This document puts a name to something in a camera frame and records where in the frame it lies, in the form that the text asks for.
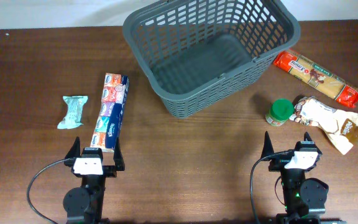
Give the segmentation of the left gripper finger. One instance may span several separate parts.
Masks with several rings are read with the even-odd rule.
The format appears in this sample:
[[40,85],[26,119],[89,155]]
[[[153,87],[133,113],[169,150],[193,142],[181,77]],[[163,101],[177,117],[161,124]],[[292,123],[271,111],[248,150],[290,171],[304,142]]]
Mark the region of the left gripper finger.
[[122,156],[119,138],[116,138],[116,144],[114,146],[114,157],[115,166],[125,166],[124,158]]
[[67,152],[65,159],[72,159],[72,158],[80,157],[80,151],[81,151],[80,138],[77,136],[75,138],[75,141],[74,141],[72,147]]

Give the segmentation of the beige Pantree snack bag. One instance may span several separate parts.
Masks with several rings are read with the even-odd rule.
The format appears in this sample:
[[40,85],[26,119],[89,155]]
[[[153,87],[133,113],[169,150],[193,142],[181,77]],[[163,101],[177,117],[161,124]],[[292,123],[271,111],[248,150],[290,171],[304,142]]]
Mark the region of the beige Pantree snack bag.
[[294,106],[290,120],[322,129],[333,146],[343,155],[358,140],[358,113],[332,108],[315,97],[304,97]]

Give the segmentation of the green lidded jar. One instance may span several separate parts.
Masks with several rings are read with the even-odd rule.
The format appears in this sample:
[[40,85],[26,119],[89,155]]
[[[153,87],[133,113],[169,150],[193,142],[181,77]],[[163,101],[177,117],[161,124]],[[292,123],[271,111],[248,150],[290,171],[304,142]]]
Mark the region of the green lidded jar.
[[265,115],[265,120],[272,126],[281,126],[290,118],[293,112],[294,106],[292,102],[281,98],[273,102]]

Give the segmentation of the grey plastic mesh basket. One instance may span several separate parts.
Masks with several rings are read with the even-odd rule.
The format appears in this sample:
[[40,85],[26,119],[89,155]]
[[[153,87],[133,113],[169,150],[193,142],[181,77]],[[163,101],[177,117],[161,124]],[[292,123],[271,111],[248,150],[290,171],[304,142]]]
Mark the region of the grey plastic mesh basket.
[[157,1],[123,24],[150,86],[176,118],[255,83],[300,34],[278,0]]

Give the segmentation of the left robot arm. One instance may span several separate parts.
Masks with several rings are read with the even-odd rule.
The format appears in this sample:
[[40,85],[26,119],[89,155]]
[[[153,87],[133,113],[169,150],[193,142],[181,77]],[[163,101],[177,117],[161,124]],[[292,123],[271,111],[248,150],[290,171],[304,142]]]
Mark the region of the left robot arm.
[[111,221],[102,217],[105,183],[107,178],[117,177],[118,171],[125,170],[119,138],[114,146],[113,165],[103,164],[102,149],[97,147],[80,148],[76,138],[65,156],[64,164],[81,179],[81,186],[69,190],[63,207],[67,213],[67,223],[108,224]]

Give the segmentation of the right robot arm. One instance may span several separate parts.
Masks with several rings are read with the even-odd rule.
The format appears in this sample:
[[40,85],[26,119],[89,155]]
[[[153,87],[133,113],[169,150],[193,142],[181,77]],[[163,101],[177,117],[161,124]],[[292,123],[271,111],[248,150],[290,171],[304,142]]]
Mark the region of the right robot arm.
[[338,218],[322,219],[326,213],[329,186],[316,178],[306,178],[306,173],[316,167],[323,153],[304,133],[293,149],[275,152],[268,132],[264,136],[261,160],[269,163],[270,172],[279,172],[283,190],[285,213],[276,215],[276,223],[327,223],[340,224]]

